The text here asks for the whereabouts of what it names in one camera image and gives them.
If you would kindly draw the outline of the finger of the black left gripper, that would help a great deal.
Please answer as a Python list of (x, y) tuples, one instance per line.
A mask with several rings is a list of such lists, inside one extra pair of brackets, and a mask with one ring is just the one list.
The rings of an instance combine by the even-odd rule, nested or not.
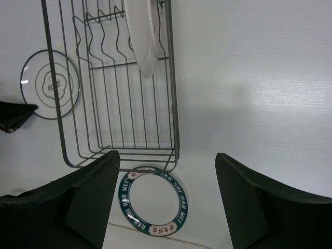
[(14, 133), (38, 109), (35, 104), (20, 104), (1, 101), (1, 131)]

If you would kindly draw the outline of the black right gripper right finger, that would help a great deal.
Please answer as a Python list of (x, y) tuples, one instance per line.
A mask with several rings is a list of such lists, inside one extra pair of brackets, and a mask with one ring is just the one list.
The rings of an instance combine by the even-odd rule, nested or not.
[(233, 248), (331, 248), (331, 198), (296, 189), (225, 153), (215, 169)]

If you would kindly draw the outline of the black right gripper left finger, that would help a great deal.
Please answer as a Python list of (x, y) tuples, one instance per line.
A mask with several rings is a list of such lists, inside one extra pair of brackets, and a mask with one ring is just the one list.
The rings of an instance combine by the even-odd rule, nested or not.
[(1, 197), (1, 248), (102, 248), (119, 175), (116, 150), (46, 185)]

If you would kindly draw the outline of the white plate with orange sunburst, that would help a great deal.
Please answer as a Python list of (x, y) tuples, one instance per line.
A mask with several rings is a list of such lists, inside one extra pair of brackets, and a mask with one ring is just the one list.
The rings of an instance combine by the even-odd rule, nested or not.
[(142, 75), (149, 78), (158, 61), (156, 1), (126, 0), (124, 10), (136, 62)]

